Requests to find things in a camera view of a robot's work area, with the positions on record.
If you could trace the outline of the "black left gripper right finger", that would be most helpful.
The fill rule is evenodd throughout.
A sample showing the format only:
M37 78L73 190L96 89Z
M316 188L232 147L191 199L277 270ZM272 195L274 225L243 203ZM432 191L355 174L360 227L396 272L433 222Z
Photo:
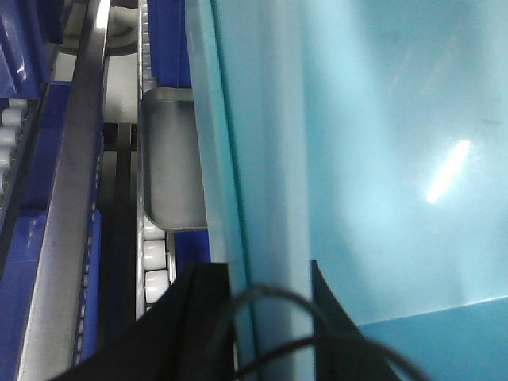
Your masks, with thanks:
M325 281L318 262L311 262L312 300L336 333L364 336L338 302ZM380 355L362 348L320 345L315 348L318 380L397 380L398 376Z

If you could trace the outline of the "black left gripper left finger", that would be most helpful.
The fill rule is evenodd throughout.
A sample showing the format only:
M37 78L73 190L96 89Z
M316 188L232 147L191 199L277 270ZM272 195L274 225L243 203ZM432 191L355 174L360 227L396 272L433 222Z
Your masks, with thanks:
M194 264L180 273L164 295L117 339L92 357L58 375L58 380L205 380L233 376L233 331L215 349L212 362L203 353L230 298L226 264Z

